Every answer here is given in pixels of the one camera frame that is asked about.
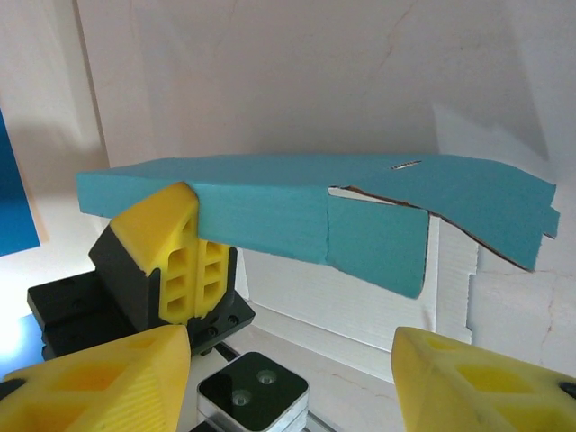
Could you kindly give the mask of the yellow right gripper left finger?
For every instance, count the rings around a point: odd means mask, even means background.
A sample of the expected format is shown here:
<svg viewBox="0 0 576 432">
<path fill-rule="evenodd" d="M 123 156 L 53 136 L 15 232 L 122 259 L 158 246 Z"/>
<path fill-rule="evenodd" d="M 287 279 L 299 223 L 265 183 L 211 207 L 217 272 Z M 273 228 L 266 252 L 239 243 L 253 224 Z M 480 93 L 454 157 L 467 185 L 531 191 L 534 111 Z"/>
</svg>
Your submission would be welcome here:
<svg viewBox="0 0 576 432">
<path fill-rule="evenodd" d="M 165 325 L 9 373 L 3 431 L 174 431 L 189 375 L 183 325 Z"/>
</svg>

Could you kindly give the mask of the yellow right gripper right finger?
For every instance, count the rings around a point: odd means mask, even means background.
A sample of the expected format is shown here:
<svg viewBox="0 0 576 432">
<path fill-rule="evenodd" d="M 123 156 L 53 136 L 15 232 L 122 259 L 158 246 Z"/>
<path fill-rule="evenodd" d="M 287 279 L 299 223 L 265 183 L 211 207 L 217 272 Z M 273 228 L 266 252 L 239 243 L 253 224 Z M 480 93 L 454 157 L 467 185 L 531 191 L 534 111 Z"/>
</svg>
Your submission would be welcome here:
<svg viewBox="0 0 576 432">
<path fill-rule="evenodd" d="M 573 431 L 573 377 L 419 328 L 396 329 L 391 370 L 408 431 Z"/>
</svg>

